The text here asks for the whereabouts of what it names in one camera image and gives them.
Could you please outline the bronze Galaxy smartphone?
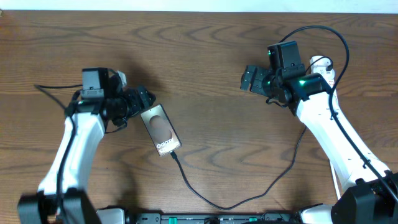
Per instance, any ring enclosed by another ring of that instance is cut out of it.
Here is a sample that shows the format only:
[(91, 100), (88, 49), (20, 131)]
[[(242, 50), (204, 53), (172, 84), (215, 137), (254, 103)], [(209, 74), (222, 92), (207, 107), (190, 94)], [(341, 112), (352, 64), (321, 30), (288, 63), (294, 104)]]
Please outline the bronze Galaxy smartphone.
[(140, 114), (159, 156), (164, 156), (182, 146), (172, 123), (161, 104)]

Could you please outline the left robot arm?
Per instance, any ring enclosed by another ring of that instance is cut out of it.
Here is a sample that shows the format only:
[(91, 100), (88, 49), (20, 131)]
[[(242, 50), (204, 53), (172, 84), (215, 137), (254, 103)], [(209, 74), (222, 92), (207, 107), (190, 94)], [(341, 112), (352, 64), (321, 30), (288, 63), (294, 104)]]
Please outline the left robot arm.
[(110, 68), (84, 68), (82, 83), (68, 106), (63, 106), (65, 130), (60, 147), (36, 194), (22, 195), (17, 205), (21, 223), (130, 223), (122, 207), (95, 209), (86, 188), (96, 150), (107, 125), (120, 131), (149, 109), (156, 97), (144, 86), (126, 88), (123, 72)]

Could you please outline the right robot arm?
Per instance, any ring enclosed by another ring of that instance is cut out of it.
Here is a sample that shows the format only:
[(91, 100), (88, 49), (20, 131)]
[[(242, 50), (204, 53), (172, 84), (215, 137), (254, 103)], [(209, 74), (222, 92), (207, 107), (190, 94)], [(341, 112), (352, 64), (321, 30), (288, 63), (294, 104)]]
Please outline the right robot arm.
[(382, 176), (394, 193), (397, 174), (380, 161), (340, 110), (333, 62), (314, 56), (309, 68), (301, 62), (295, 41), (268, 47), (269, 68), (248, 65), (242, 90), (267, 97), (267, 103), (288, 107), (312, 132), (340, 181), (343, 193), (334, 205), (313, 205), (298, 212), (303, 223), (397, 223), (397, 202), (382, 185)]

